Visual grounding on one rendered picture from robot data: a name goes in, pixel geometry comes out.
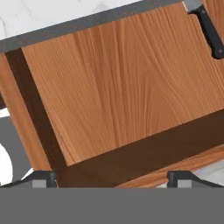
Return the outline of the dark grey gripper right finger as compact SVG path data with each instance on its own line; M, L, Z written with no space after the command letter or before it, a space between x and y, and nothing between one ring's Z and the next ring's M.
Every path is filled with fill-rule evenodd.
M198 178L190 171L168 171L167 178L168 188L222 188L222 185Z

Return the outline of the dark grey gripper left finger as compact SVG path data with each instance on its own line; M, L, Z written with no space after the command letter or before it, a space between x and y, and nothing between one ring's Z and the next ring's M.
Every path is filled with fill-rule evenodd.
M34 171L26 178L2 185L2 188L55 188L56 186L54 171Z

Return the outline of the open wooden drawer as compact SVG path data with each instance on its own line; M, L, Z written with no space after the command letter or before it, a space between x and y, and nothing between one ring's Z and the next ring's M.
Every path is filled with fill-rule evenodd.
M156 186L224 159L224 59L181 3L1 52L2 104L62 187Z

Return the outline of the black handled kitchen knife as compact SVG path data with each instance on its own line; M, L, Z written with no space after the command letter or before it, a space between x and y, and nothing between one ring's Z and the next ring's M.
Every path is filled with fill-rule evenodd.
M221 60L224 58L224 44L218 34L214 24L209 17L207 10L201 0L183 0L185 11L188 14L194 14L199 20L201 30L205 36L206 42L211 48L212 56Z

